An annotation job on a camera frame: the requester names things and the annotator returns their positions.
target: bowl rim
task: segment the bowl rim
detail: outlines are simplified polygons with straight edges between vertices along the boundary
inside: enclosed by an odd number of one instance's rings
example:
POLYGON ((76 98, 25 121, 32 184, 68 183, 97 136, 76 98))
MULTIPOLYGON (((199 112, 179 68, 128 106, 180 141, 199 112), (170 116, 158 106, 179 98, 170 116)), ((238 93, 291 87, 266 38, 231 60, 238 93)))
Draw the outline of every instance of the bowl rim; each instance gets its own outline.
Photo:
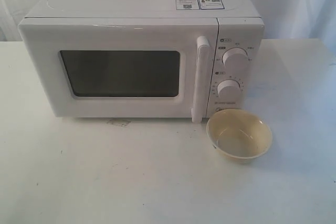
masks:
POLYGON ((269 148, 272 146, 272 143, 273 143, 273 134, 272 134, 272 131, 271 131, 270 127, 268 126, 268 124, 265 123, 263 120, 261 120, 260 117, 258 117, 256 114, 250 113, 250 112, 248 112, 246 110, 242 110, 242 109, 224 109, 224 110, 216 112, 215 114, 213 114, 209 118, 209 120, 206 123, 206 133, 207 133, 208 137, 210 138, 210 140, 212 142, 212 145, 214 147, 216 147, 216 149, 218 149, 220 152, 224 153, 225 155, 227 155, 229 157, 232 157, 232 158, 236 158, 236 159, 254 159, 254 158, 258 158, 260 156, 263 156, 269 150, 269 148), (267 130, 270 133, 270 140, 269 140, 269 144, 268 144, 267 148, 263 152, 259 153, 258 155, 255 155, 255 156, 251 156, 251 157, 240 157, 240 156, 235 156, 235 155, 232 155, 230 153, 227 153, 226 151, 224 151, 223 149, 221 149, 219 146, 217 146, 215 144, 215 141, 213 140, 213 138, 211 137, 210 132, 209 132, 209 122, 211 121, 211 118, 213 118, 214 115, 221 114, 221 113, 224 113, 224 112, 227 112, 227 111, 235 111, 235 112, 239 111, 239 112, 244 112, 248 115, 255 116, 263 125, 265 125, 267 127, 267 130))

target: control panel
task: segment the control panel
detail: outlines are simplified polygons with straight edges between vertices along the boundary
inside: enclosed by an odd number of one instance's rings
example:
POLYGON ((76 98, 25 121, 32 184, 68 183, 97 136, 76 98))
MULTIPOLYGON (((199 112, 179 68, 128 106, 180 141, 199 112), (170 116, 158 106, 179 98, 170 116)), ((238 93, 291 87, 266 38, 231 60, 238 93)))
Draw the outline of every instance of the control panel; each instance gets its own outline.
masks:
POLYGON ((251 62, 264 33, 260 18, 219 18, 218 23, 207 117, 223 109, 241 108, 251 62))

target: label sticker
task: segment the label sticker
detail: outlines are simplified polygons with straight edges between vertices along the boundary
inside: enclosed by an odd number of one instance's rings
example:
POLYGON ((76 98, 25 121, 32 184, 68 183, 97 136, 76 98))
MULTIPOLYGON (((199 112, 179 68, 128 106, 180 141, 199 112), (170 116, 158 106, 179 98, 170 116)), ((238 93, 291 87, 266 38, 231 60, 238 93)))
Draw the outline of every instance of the label sticker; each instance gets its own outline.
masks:
POLYGON ((199 10, 197 0, 176 0, 176 10, 199 10))
POLYGON ((198 0, 201 10, 224 9, 222 0, 198 0))

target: white table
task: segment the white table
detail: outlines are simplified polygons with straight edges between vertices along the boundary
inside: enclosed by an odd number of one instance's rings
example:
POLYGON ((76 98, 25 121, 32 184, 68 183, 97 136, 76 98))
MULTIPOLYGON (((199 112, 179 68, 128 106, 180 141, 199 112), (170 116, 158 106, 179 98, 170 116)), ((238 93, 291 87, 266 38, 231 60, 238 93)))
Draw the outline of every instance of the white table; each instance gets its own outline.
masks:
POLYGON ((205 123, 54 117, 22 42, 0 43, 0 223, 335 223, 336 58, 264 40, 245 109, 274 143, 223 159, 205 123))

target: door handle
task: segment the door handle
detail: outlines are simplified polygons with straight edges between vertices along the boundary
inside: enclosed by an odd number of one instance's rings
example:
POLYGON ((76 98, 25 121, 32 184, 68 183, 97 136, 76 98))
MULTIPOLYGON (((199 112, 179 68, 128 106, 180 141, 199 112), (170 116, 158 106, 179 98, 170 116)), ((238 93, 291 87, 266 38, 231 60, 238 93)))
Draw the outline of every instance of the door handle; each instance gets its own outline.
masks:
POLYGON ((193 123, 200 123, 203 118, 203 107, 205 97, 205 81, 207 63, 210 53, 209 41, 205 36, 197 38, 197 62, 195 75, 194 101, 191 109, 193 123))

